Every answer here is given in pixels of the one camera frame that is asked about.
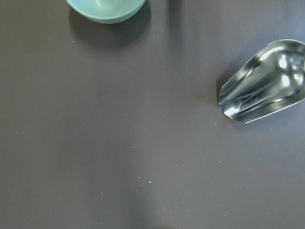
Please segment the light green bowl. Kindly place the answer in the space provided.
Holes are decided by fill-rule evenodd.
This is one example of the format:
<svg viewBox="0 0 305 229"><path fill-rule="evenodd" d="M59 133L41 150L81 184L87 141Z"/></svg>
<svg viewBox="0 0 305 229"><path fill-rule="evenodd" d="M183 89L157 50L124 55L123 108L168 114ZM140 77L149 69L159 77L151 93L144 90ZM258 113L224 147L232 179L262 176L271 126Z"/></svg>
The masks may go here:
<svg viewBox="0 0 305 229"><path fill-rule="evenodd" d="M115 24L136 14L145 0L67 0L67 3L91 21Z"/></svg>

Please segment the steel ice scoop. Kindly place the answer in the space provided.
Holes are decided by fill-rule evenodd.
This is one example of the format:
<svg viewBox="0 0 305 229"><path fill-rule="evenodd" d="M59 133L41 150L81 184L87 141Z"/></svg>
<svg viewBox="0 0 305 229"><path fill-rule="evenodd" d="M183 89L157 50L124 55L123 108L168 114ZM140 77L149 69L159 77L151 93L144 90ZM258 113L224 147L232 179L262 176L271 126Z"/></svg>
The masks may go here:
<svg viewBox="0 0 305 229"><path fill-rule="evenodd" d="M305 99L305 44L274 41L258 51L222 87L218 105L225 116L250 123Z"/></svg>

